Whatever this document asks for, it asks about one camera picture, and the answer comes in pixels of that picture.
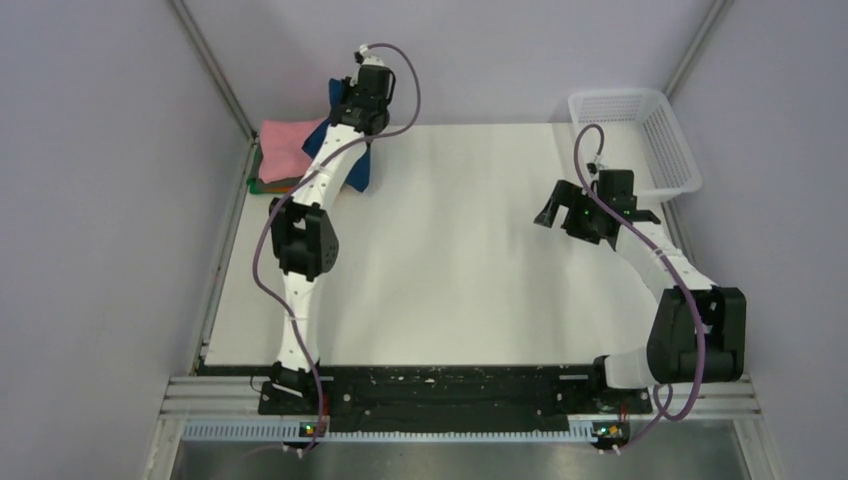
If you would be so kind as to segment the vertical metal post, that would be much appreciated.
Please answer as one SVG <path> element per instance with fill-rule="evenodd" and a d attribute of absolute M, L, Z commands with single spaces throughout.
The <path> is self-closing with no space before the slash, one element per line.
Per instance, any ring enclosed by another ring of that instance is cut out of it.
<path fill-rule="evenodd" d="M 197 56 L 230 117 L 235 121 L 239 131 L 248 141 L 255 140 L 258 136 L 257 130 L 252 125 L 246 110 L 237 98 L 231 83 L 204 35 L 201 26 L 191 12 L 188 3 L 184 0 L 166 0 L 165 4 L 169 7 L 177 24 L 184 32 L 189 45 Z"/>
<path fill-rule="evenodd" d="M 725 19 L 734 4 L 734 0 L 714 0 L 710 2 L 709 9 L 703 15 L 683 56 L 663 89 L 663 94 L 669 101 L 673 101 L 679 93 L 716 29 Z"/>

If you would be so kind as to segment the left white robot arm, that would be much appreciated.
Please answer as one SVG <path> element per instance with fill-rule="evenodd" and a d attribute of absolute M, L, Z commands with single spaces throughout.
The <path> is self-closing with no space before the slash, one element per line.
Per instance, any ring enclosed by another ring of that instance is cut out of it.
<path fill-rule="evenodd" d="M 329 82 L 329 114 L 311 122 L 270 122 L 260 131 L 262 180 L 295 180 L 272 199 L 251 271 L 283 308 L 283 331 L 270 382 L 297 413 L 322 399 L 314 329 L 326 274 L 340 251 L 330 210 L 343 187 L 370 182 L 370 145 L 388 137 L 395 73 L 381 60 Z"/>

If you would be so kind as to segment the grey folded t-shirt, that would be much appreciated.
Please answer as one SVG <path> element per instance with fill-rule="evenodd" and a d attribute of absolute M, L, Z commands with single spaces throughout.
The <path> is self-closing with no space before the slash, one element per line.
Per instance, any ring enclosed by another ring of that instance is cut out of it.
<path fill-rule="evenodd" d="M 258 147 L 253 156 L 250 173 L 247 176 L 247 179 L 252 176 L 255 176 L 257 178 L 257 184 L 261 188 L 262 194 L 285 194 L 301 181 L 300 177 L 290 177 L 270 183 L 264 182 L 259 177 L 259 170 L 262 161 L 263 152 L 262 149 Z"/>

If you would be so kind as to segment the left vertical metal post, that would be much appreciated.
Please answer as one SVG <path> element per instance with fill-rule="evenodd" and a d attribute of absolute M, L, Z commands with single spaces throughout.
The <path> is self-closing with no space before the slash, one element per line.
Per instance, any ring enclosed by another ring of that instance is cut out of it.
<path fill-rule="evenodd" d="M 169 7 L 177 24 L 184 32 L 189 45 L 197 56 L 230 117 L 235 121 L 239 131 L 248 141 L 255 140 L 258 136 L 257 130 L 252 125 L 246 110 L 237 98 L 231 83 L 204 35 L 201 26 L 191 12 L 188 3 L 184 0 L 166 0 L 165 4 Z"/>

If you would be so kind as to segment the white plastic basket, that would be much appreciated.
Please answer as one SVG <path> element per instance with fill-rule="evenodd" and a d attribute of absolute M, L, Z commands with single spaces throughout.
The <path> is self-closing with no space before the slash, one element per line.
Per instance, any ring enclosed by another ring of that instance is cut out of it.
<path fill-rule="evenodd" d="M 632 170 L 637 196 L 664 202 L 701 189 L 700 170 L 662 92 L 648 88 L 585 90 L 570 95 L 568 107 L 574 133 L 588 124 L 602 127 L 602 165 Z"/>

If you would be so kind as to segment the right vertical metal post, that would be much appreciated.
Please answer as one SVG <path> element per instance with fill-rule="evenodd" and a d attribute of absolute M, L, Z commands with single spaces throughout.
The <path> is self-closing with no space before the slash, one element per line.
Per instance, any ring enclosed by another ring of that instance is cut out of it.
<path fill-rule="evenodd" d="M 663 94 L 669 101 L 673 101 L 679 93 L 716 29 L 725 19 L 734 4 L 734 0 L 714 0 L 710 2 L 709 9 L 703 15 L 683 56 L 663 89 Z"/>

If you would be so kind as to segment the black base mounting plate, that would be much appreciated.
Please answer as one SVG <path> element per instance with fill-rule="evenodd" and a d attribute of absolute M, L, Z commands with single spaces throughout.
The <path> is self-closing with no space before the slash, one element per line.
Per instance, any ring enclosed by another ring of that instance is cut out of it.
<path fill-rule="evenodd" d="M 279 366 L 206 366 L 202 376 L 259 378 L 262 415 L 322 412 L 331 434 L 557 432 L 578 414 L 650 414 L 645 387 L 614 389 L 601 365 L 325 366 L 317 388 L 299 373 L 296 396 L 272 387 Z"/>

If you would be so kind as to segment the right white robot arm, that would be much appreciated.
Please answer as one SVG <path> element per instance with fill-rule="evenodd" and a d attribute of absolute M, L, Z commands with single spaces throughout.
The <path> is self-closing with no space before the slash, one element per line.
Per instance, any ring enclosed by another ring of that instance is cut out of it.
<path fill-rule="evenodd" d="M 586 385 L 589 404 L 612 412 L 627 389 L 738 380 L 744 370 L 747 300 L 699 272 L 666 234 L 659 216 L 641 209 L 631 170 L 602 170 L 587 187 L 561 179 L 535 224 L 550 228 L 560 209 L 572 238 L 607 243 L 639 275 L 657 302 L 644 346 L 597 358 L 603 374 Z"/>

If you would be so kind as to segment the pink folded t-shirt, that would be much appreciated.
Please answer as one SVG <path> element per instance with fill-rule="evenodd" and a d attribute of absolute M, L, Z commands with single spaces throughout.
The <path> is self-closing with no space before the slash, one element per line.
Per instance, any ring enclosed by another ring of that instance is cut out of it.
<path fill-rule="evenodd" d="M 259 131 L 263 152 L 259 177 L 266 183 L 301 177 L 312 162 L 303 145 L 322 123 L 322 119 L 297 122 L 264 120 Z"/>

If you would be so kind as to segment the green folded t-shirt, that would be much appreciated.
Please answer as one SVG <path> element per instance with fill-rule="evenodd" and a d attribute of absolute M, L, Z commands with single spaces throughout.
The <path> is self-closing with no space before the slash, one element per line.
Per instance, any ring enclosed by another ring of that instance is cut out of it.
<path fill-rule="evenodd" d="M 246 180 L 246 185 L 248 187 L 248 192 L 252 195 L 261 195 L 262 190 L 257 184 L 257 178 L 255 176 L 249 177 Z"/>

